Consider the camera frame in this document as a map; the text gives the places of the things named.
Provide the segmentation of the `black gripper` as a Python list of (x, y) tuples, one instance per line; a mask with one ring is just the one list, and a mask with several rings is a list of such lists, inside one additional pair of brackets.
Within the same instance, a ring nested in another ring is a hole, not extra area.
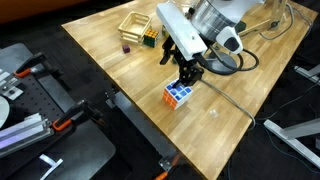
[(168, 37), (166, 39), (166, 41), (162, 45), (162, 48), (164, 52), (160, 64), (165, 65), (172, 55), (172, 62), (180, 67), (179, 79), (174, 83), (174, 88), (180, 86), (193, 86), (197, 80), (200, 80), (202, 78), (204, 70), (195, 65), (197, 63), (195, 59), (187, 61), (178, 49), (177, 45), (174, 44), (174, 41), (171, 37)]

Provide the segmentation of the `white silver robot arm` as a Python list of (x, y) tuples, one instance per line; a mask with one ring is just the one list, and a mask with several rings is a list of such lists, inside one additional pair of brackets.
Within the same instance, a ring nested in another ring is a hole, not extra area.
[(204, 57), (211, 45), (217, 43), (240, 56), (242, 41), (235, 27), (243, 15), (255, 4), (264, 0), (200, 0), (195, 7), (189, 8), (187, 18), (174, 3), (159, 3), (156, 13), (169, 33), (163, 44), (164, 65), (173, 56), (179, 65), (179, 79), (174, 87), (192, 86), (202, 78), (204, 70), (220, 75), (229, 75), (242, 71), (242, 65), (236, 66), (231, 57), (222, 58), (212, 51), (209, 59)]

